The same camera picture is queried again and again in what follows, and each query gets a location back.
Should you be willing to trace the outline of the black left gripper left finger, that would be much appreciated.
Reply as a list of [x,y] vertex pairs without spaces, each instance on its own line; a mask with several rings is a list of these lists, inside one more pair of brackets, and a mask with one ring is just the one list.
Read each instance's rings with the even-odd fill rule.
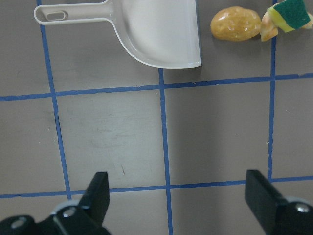
[[107,172],[95,173],[85,193],[56,211],[53,222],[61,235],[108,235],[103,221],[110,204]]

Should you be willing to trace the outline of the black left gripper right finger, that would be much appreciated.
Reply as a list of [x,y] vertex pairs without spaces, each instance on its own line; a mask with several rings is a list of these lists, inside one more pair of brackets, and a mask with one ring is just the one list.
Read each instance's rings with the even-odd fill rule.
[[258,170],[246,171],[245,201],[268,235],[311,235],[313,205],[283,196]]

